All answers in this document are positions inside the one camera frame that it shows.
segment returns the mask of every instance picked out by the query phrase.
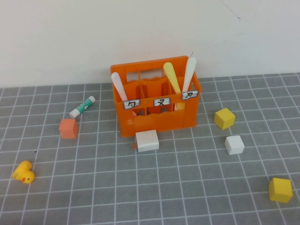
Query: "white grid line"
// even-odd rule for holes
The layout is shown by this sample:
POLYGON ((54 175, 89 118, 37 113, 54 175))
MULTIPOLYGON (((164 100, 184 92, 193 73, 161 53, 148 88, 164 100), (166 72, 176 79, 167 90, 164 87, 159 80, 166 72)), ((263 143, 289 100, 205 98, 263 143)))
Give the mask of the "white grid line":
MULTIPOLYGON (((44 131, 44 126, 42 127, 41 136, 40 136, 40 138, 39 138, 37 150, 39 149, 40 144, 41 144, 41 141, 42 141, 43 131, 44 131)), ((35 166, 36 166, 36 160, 37 160, 37 157, 38 157, 38 152, 36 151, 36 155, 35 155, 34 162, 33 162, 33 168, 32 168, 33 171, 34 171, 34 168, 35 168, 35 166)), ((21 217, 21 222, 20 222, 20 224, 22 224, 22 222, 23 222, 24 212, 25 212, 25 208, 26 208, 26 204, 27 204, 27 199, 28 199, 28 193, 29 193, 30 188, 31 188, 31 185, 29 185, 28 190, 27 190, 27 195, 26 195, 26 198, 25 198, 25 203, 24 203, 24 208, 23 208, 23 213, 22 213, 22 217, 21 217)))
MULTIPOLYGON (((260 109, 260 111, 261 111, 261 114, 262 114, 264 120, 266 121, 265 116, 264 116, 264 114, 263 114, 263 112, 262 112, 262 109, 261 109, 261 107, 259 106, 257 100, 256 100, 256 103, 257 103, 257 105, 258 105, 258 107, 259 107, 259 109, 260 109)), ((264 172, 265 172, 265 174, 266 174, 266 176, 267 176, 267 178, 268 178, 268 181, 270 182, 270 178, 269 178, 269 176, 268 176, 267 170, 266 170, 265 165, 264 165, 264 163, 263 163, 263 161, 262 161, 261 154, 260 154, 260 152, 259 152, 259 150, 258 150, 258 147, 257 147, 257 145, 256 145, 256 140, 255 140, 255 138, 253 137, 253 134, 252 134, 252 133, 251 133, 251 136, 252 136, 253 142, 254 142, 254 144, 255 144, 255 146, 256 146, 256 149, 257 149, 257 152, 258 152, 258 156, 259 156, 259 158, 260 158, 260 160, 261 160, 261 163, 262 163, 262 167, 263 167, 263 169, 264 169, 264 172)), ((278 202, 277 202, 276 204, 277 204, 277 207, 279 208, 280 215, 281 215, 281 217, 282 217, 282 219, 283 219, 283 222, 284 222, 284 224, 286 225, 286 221, 285 221, 284 215, 283 215, 283 213, 282 213, 282 211, 281 211, 281 208, 280 208, 278 202)))
MULTIPOLYGON (((282 112, 281 112, 280 110, 279 110, 279 112, 280 112, 280 114, 281 114, 281 116, 282 116, 282 118, 283 118, 283 120, 284 120, 284 122, 285 122, 285 125, 288 127, 288 124, 287 124, 287 122, 285 121, 285 118, 284 118, 282 112)), ((290 129, 289 129, 289 132, 290 132, 290 134, 292 135, 292 138, 293 138, 294 142, 297 143, 297 142, 296 142, 296 139, 295 139, 295 137, 294 137, 294 135, 293 135, 293 133, 291 132, 290 129)), ((275 138, 274 138, 274 135, 272 134, 272 132, 270 132, 270 133, 271 133, 273 142, 276 143, 276 140, 275 140, 275 138)), ((288 176, 289 176, 289 178, 290 178, 290 180, 291 180, 291 182, 292 182, 292 186, 295 187, 295 184, 294 184, 294 182, 293 182, 293 180, 292 180, 292 178, 291 178, 291 175, 290 175, 290 173, 289 173, 289 171, 288 171, 288 169, 287 169, 285 160, 284 160, 284 158, 282 157, 281 152, 280 152, 280 150, 279 150, 279 148, 278 148, 277 145, 276 145, 276 148, 277 148, 277 151, 278 151, 278 153, 279 153, 279 155, 280 155, 280 157, 281 157, 281 159, 282 159, 282 162, 283 162, 283 164, 284 164, 284 166, 285 166, 285 169, 286 169, 286 171, 287 171, 287 174, 288 174, 288 176)), ((299 201, 300 201, 299 193, 298 193, 297 191, 295 191, 295 192, 296 192, 296 195, 297 195, 297 197, 298 197, 298 199, 299 199, 299 201)))
MULTIPOLYGON (((205 111, 205 114, 206 114, 206 119, 207 121, 209 120, 208 116, 207 116, 207 113, 206 113, 206 108, 204 107, 204 111, 205 111)), ((231 210, 231 214, 232 214, 232 217, 234 219, 234 224, 237 225, 237 222, 236 222, 236 219, 235 219, 235 216, 234 216, 234 211, 233 211, 233 206, 232 206, 232 203, 231 203, 231 199, 229 197, 229 192, 228 192, 228 188, 227 188, 227 185, 226 185, 226 182, 225 182, 225 177, 224 177, 224 174, 223 174, 223 170, 222 170, 222 166, 220 164, 220 158, 219 158, 219 155, 218 155, 218 151, 217 151, 217 145, 215 143, 215 139, 213 138, 214 135, 212 133, 212 130, 211 130, 211 127, 210 127, 210 135, 212 137, 212 140, 213 140, 213 144, 214 144, 214 148, 215 148, 215 151, 216 151, 216 155, 217 155, 217 161, 219 162, 219 167, 220 167, 220 171, 221 171, 221 174, 222 174, 222 178, 223 178, 223 182, 225 184, 225 189, 226 189, 226 193, 227 193, 227 198, 228 198, 228 201, 229 201, 229 204, 230 204, 230 210, 231 210)))
MULTIPOLYGON (((101 93, 102 93, 102 84, 100 84, 100 99, 101 99, 101 93)), ((98 128, 97 132, 99 133, 99 124, 100 124, 100 110, 101 110, 101 104, 99 104, 99 115, 98 115, 98 128)), ((99 135, 97 135, 97 145, 99 142, 99 135)), ((96 171, 97 171, 97 156, 98 156, 98 149, 96 148, 96 157, 95 157, 95 171, 94 171, 94 184, 93 184, 93 194, 92 194, 92 207, 91 207, 91 213, 90 213, 90 222, 93 222, 93 213, 94 213, 94 196, 95 196, 95 185, 96 185, 96 171)))
MULTIPOLYGON (((11 117, 9 117, 9 119, 8 119, 8 123, 7 123, 7 126, 6 126, 6 130, 5 130, 5 132, 4 132, 4 136, 6 135, 6 131, 7 131, 7 129, 8 129, 8 125, 9 125, 10 119, 11 119, 11 117)), ((15 163, 14 163, 14 164, 16 164, 17 158, 18 158, 18 152, 17 152, 17 154, 16 154, 16 156, 15 156, 15 163)), ((10 185, 10 182, 11 182, 11 179, 12 179, 12 175, 13 175, 14 169, 15 169, 15 168, 13 167, 13 169, 12 169, 12 171, 11 171, 11 173, 10 173, 9 180, 8 180, 7 189, 6 189, 6 192, 5 192, 5 196, 4 196, 4 198, 3 198, 2 207, 1 207, 1 211, 0 211, 0 213, 1 213, 1 214, 0 214, 0 219, 1 219, 1 216, 2 216, 2 211, 3 211, 3 209, 4 209, 5 200, 6 200, 6 197, 7 197, 7 195, 8 195, 9 185, 10 185)))
POLYGON ((138 186, 138 168, 137 168, 137 150, 135 151, 135 176, 136 176, 136 201, 137 201, 137 222, 140 225, 140 204, 139 204, 139 186, 138 186))
POLYGON ((158 194, 159 194, 159 206, 160 206, 160 215, 161 215, 161 224, 164 225, 163 220, 163 206, 162 206, 162 199, 161 199, 161 193, 160 193, 160 181, 159 181, 159 172, 158 172, 158 155, 157 155, 157 149, 155 149, 155 160, 156 160, 156 171, 157 171, 157 183, 158 183, 158 194))
MULTIPOLYGON (((67 107, 67 98, 68 98, 68 94, 66 96, 66 102, 65 102, 65 109, 64 111, 66 111, 66 107, 67 107)), ((47 213, 48 213, 48 206, 49 206, 49 199, 50 199, 50 194, 51 194, 51 188, 52 188, 52 183, 53 183, 53 177, 54 177, 54 171, 55 171, 55 165, 56 165, 56 160, 57 160, 57 155, 58 155, 58 149, 59 149, 59 145, 60 145, 60 140, 61 137, 59 137, 58 143, 57 143, 57 148, 56 148, 56 153, 55 153, 55 161, 54 161, 54 165, 53 165, 53 171, 52 171, 52 176, 51 176, 51 182, 50 182, 50 187, 49 187, 49 193, 48 193, 48 197, 47 197, 47 203, 46 203, 46 212, 45 212, 45 217, 44 217, 44 221, 43 224, 46 223, 46 218, 47 218, 47 213)))
MULTIPOLYGON (((128 203, 135 203, 135 202, 123 202, 123 203, 117 203, 117 204, 128 204, 128 203)), ((72 206, 72 209, 76 209, 76 208, 82 208, 82 207, 91 207, 91 205, 84 205, 84 206, 72 206)), ((52 210, 64 210, 64 209, 68 209, 68 207, 57 207, 57 208, 51 208, 52 210)), ((293 210, 293 209, 300 209, 300 206, 296 206, 296 207, 290 207, 290 208, 284 208, 282 209, 284 210, 293 210)), ((34 210, 26 210, 26 212, 32 212, 32 211, 43 211, 45 209, 34 209, 34 210)), ((268 212, 268 211, 279 211, 279 209, 268 209, 268 210, 259 210, 259 212, 268 212)), ((23 212, 22 210, 16 210, 16 211, 5 211, 3 212, 3 214, 5 213, 16 213, 16 212, 23 212)), ((244 214, 246 212, 242 211, 242 212, 235 212, 234 214, 244 214)), ((232 213, 230 212, 225 212, 225 213, 212 213, 212 216, 220 216, 220 215, 232 215, 232 213)), ((208 214, 202 214, 202 215, 194 215, 194 216, 187 216, 188 218, 193 218, 193 217, 204 217, 204 216, 208 216, 208 214)), ((165 217, 164 219, 176 219, 176 218, 184 218, 184 216, 181 217, 165 217)), ((151 218, 151 219, 140 219, 140 221, 150 221, 150 220, 160 220, 160 218, 151 218)), ((126 220, 126 221, 119 221, 118 223, 127 223, 127 222, 133 222, 133 221, 137 221, 137 220, 126 220)), ((91 224, 112 224, 112 222, 104 222, 104 223, 91 223, 91 224)))
MULTIPOLYGON (((235 95, 236 95, 236 92, 235 92, 235 89, 234 89, 234 85, 233 85, 232 80, 231 80, 231 84, 232 84, 232 86, 233 86, 233 90, 234 90, 234 93, 235 93, 235 95)), ((251 191, 251 187, 250 187, 249 181, 248 181, 248 179, 247 179, 247 177, 246 177, 246 173, 245 173, 245 170, 244 170, 244 166, 243 166, 243 164, 242 164, 242 161, 241 161, 241 159, 240 159, 240 155, 239 155, 239 154, 238 154, 238 158, 239 158, 239 162, 240 162, 240 166, 241 166, 241 168, 242 168, 243 174, 244 174, 244 176, 245 176, 245 178, 246 178, 247 186, 248 186, 248 188, 249 188, 249 192, 250 192, 250 195, 251 195, 251 199, 252 199, 252 203, 253 203, 254 209, 255 209, 255 211, 256 211, 256 215, 257 215, 257 218, 258 218, 258 222, 259 222, 259 224, 261 225, 262 222, 261 222, 261 219, 260 219, 260 217, 259 217, 259 214, 258 214, 258 211, 257 211, 257 207, 256 207, 256 203, 255 203, 255 200, 254 200, 252 191, 251 191)))
POLYGON ((115 145, 115 172, 114 172, 114 223, 116 223, 117 221, 117 206, 116 206, 116 203, 117 203, 117 143, 118 143, 118 123, 116 122, 116 145, 115 145))
POLYGON ((192 152, 196 153, 196 158, 197 158, 198 168, 199 168, 199 172, 200 172, 201 183, 202 183, 202 186, 203 186, 203 193, 204 193, 204 198, 205 198, 205 202, 206 202, 207 212, 208 212, 208 215, 209 215, 209 218, 210 218, 210 224, 212 225, 212 220, 211 220, 211 216, 210 216, 210 208, 209 208, 208 201, 207 201, 206 190, 205 190, 203 177, 202 177, 202 172, 201 172, 201 168, 200 168, 200 161, 199 161, 197 150, 196 150, 196 144, 195 144, 195 139, 194 139, 194 135, 193 135, 193 130, 192 130, 192 128, 190 128, 190 130, 191 130, 191 133, 192 133, 193 144, 194 144, 194 149, 195 149, 192 152))
MULTIPOLYGON (((78 136, 77 136, 77 147, 76 147, 76 155, 75 158, 77 158, 77 154, 78 154, 78 147, 79 147, 79 139, 80 139, 80 130, 81 130, 81 120, 82 120, 82 113, 80 114, 80 120, 79 120, 79 131, 78 131, 78 136)), ((69 224, 69 220, 70 220, 70 212, 71 212, 71 203, 72 203, 72 193, 73 193, 73 186, 74 186, 74 180, 75 180, 75 170, 76 170, 76 160, 74 163, 74 170, 73 170, 73 178, 72 178, 72 186, 71 186, 71 193, 70 193, 70 202, 69 202, 69 210, 68 210, 68 214, 67 214, 67 224, 69 224)))
MULTIPOLYGON (((240 121, 240 122, 236 122, 236 123, 247 123, 248 121, 240 121)), ((197 125, 196 127, 203 127, 203 126, 208 126, 208 125, 214 125, 213 123, 210 123, 210 124, 201 124, 201 125, 197 125)), ((270 132, 272 132, 272 133, 281 133, 282 131, 291 131, 289 128, 288 129, 283 129, 283 130, 279 130, 279 131, 270 131, 270 132)), ((103 131, 103 132, 90 132, 90 133, 81 133, 81 135, 94 135, 94 134, 100 134, 100 133, 112 133, 113 131, 103 131)), ((268 133, 270 133, 270 132, 251 132, 252 134, 268 134, 268 133)), ((248 133, 240 133, 241 135, 248 135, 248 134, 250 134, 250 132, 248 132, 248 133)), ((60 135, 48 135, 48 136, 41 136, 41 137, 59 137, 60 135)), ((214 137, 222 137, 223 135, 214 135, 214 137)), ((209 136, 196 136, 195 138, 202 138, 202 137, 209 137, 209 136)), ((20 140, 20 139, 32 139, 32 138, 38 138, 38 137, 22 137, 22 138, 5 138, 5 139, 3 139, 3 140, 20 140)), ((176 140, 180 140, 180 139, 191 139, 191 137, 190 138, 186 138, 186 137, 184 137, 184 138, 176 138, 176 140)))
POLYGON ((180 169, 179 169, 179 163, 178 163, 178 157, 177 157, 177 150, 176 150, 176 144, 175 144, 175 137, 174 137, 174 131, 172 130, 172 135, 173 135, 173 143, 174 143, 174 148, 175 148, 175 157, 176 157, 176 163, 177 163, 177 171, 178 171, 178 176, 179 176, 179 183, 180 183, 180 190, 181 190, 181 200, 183 204, 183 210, 184 210, 184 217, 186 220, 186 224, 188 225, 188 218, 187 218, 187 211, 186 211, 186 203, 184 202, 184 197, 183 197, 183 190, 182 190, 182 183, 181 183, 181 174, 180 174, 180 169))
MULTIPOLYGON (((240 179, 240 178, 245 178, 245 177, 234 177, 234 178, 225 178, 225 180, 235 180, 235 179, 240 179)), ((222 180, 222 178, 218 178, 218 179, 207 179, 207 180, 222 180)), ((199 181, 207 181, 207 180, 183 180, 182 183, 190 183, 190 182, 199 182, 199 181)), ((161 182, 160 184, 177 184, 179 183, 179 181, 170 181, 170 182, 161 182)), ((147 186, 147 185, 159 185, 158 183, 147 183, 147 184, 139 184, 138 186, 147 186)), ((136 184, 132 184, 132 185, 122 185, 122 186, 117 186, 118 188, 127 188, 127 187, 135 187, 136 184)), ((108 189, 108 188, 114 188, 114 186, 111 187, 96 187, 95 189, 108 189)), ((93 188, 81 188, 81 189, 74 189, 76 191, 86 191, 86 190, 93 190, 93 188)), ((51 191, 51 193, 59 193, 59 192, 70 192, 70 190, 59 190, 59 191, 51 191)), ((28 193, 29 195, 39 195, 39 194, 48 194, 49 191, 43 191, 43 192, 31 192, 28 193)), ((241 193, 241 194, 225 194, 225 195, 211 195, 211 196, 206 196, 206 198, 210 198, 210 197, 223 197, 223 196, 239 196, 239 195, 245 195, 245 194, 266 194, 269 193, 268 191, 254 191, 254 192, 245 192, 245 193, 241 193)), ((8 194, 8 196, 19 196, 19 195, 27 195, 26 193, 18 193, 18 194, 8 194)), ((197 196, 197 197, 184 197, 184 199, 193 199, 193 198, 205 198, 205 196, 197 196)), ((181 198, 168 198, 168 199, 162 199, 161 201, 168 201, 168 200, 174 200, 174 199, 181 199, 181 198)), ((157 200, 142 200, 139 201, 140 203, 143 202, 157 202, 159 201, 157 200)), ((136 203, 135 201, 133 202, 117 202, 116 204, 124 204, 124 203, 136 203)))
MULTIPOLYGON (((214 163, 214 164, 200 164, 200 165, 219 165, 219 163, 214 163)), ((178 167, 190 167, 190 166, 197 166, 197 164, 195 165, 180 165, 178 167)), ((159 169, 162 169, 162 168, 176 168, 177 166, 167 166, 167 167, 160 167, 159 169)), ((154 167, 153 168, 147 168, 147 169, 139 169, 139 170, 148 170, 148 169, 155 169, 154 167)), ((135 171, 135 169, 132 169, 132 170, 120 170, 118 172, 126 172, 126 171, 135 171)), ((105 172, 97 172, 97 173, 109 173, 109 172, 114 172, 113 171, 105 171, 105 172)), ((76 173, 76 175, 89 175, 89 174, 94 174, 94 172, 87 172, 87 173, 76 173)), ((288 173, 277 173, 276 175, 287 175, 288 173)), ((290 174, 299 174, 299 172, 291 172, 290 174)), ((54 177, 63 177, 63 176, 71 176, 72 174, 64 174, 64 175, 54 175, 54 177)), ((261 177, 263 175, 252 175, 252 176, 247 176, 247 178, 253 178, 253 177, 261 177)), ((49 178, 51 176, 40 176, 38 177, 38 179, 40 178, 49 178)), ((220 178, 215 178, 215 179, 203 179, 203 181, 205 180, 219 180, 220 178)), ((160 184, 167 184, 167 183, 176 183, 176 182, 160 182, 160 184)), ((127 186, 131 186, 131 185, 118 185, 117 187, 127 187, 127 186)))

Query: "white wall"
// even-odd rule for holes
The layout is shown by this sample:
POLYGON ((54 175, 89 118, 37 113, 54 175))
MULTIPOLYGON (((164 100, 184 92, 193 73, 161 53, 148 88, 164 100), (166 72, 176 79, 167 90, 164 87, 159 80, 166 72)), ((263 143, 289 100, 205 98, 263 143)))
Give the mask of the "white wall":
POLYGON ((0 87, 97 83, 194 55, 198 76, 300 71, 299 0, 0 0, 0 87))

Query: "yellow rubber duck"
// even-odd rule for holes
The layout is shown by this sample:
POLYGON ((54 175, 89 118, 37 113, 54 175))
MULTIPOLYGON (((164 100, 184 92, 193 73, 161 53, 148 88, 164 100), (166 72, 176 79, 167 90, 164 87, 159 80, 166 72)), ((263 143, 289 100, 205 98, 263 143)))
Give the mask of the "yellow rubber duck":
POLYGON ((31 162, 23 161, 13 173, 15 180, 21 180, 24 184, 30 184, 34 180, 34 173, 30 171, 32 168, 31 162))

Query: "white plastic spoon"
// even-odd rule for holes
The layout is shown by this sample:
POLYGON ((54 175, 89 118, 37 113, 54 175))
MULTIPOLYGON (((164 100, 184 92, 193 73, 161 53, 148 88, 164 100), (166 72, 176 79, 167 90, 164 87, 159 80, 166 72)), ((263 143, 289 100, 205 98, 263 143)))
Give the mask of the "white plastic spoon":
POLYGON ((189 84, 191 83, 191 79, 193 77, 195 68, 196 68, 197 60, 192 57, 187 60, 186 73, 184 74, 184 82, 182 93, 188 91, 189 84))
POLYGON ((123 102, 128 101, 120 75, 117 72, 112 73, 112 83, 114 84, 117 92, 119 93, 123 102))

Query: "gray grid mat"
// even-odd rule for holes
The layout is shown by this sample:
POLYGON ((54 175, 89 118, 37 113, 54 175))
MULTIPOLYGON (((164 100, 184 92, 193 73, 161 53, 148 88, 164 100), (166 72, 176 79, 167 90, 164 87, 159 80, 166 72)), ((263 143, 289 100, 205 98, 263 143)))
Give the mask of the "gray grid mat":
POLYGON ((198 126, 158 134, 145 153, 120 136, 111 84, 0 89, 0 224, 298 225, 300 74, 200 82, 198 126), (60 139, 61 118, 90 95, 79 138, 60 139), (213 118, 225 107, 236 122, 222 131, 213 118), (227 154, 229 135, 242 154, 227 154), (11 179, 23 160, 29 186, 11 179), (289 203, 269 201, 272 177, 292 180, 289 203))

